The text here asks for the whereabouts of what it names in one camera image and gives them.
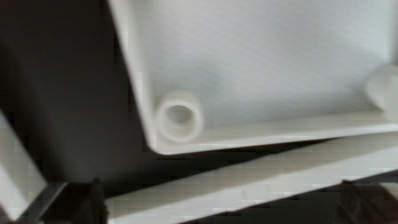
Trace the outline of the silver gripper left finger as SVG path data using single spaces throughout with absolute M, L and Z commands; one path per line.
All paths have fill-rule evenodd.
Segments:
M 25 209 L 17 224 L 109 224 L 100 180 L 50 183 Z

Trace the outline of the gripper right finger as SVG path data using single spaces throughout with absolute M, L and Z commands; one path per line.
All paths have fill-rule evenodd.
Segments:
M 398 183 L 344 182 L 335 224 L 398 224 Z

